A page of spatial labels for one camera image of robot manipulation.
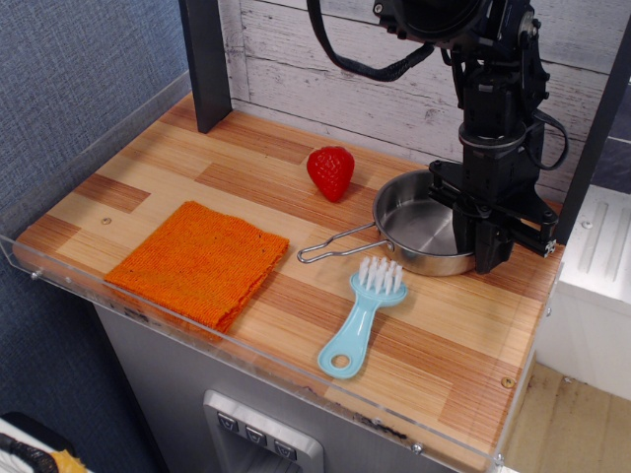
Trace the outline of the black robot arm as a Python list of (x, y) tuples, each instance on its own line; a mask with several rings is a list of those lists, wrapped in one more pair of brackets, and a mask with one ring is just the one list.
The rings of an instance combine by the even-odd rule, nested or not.
[(487, 274), (516, 243), (553, 252), (557, 214), (535, 185), (545, 128), (558, 122), (539, 110), (548, 74), (539, 55), (540, 23), (527, 1), (378, 1), (389, 33), (440, 50), (452, 69), (463, 119), (461, 163), (430, 165), (431, 196), (453, 211), (456, 247)]

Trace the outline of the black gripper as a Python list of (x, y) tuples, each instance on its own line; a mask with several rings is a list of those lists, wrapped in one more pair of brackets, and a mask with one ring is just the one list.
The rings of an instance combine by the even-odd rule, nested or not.
[(556, 249), (558, 215), (537, 194), (539, 168), (521, 145), (463, 146), (460, 164), (436, 160), (431, 196), (453, 210), (458, 253), (475, 253), (489, 274), (509, 260), (515, 242), (546, 257)]

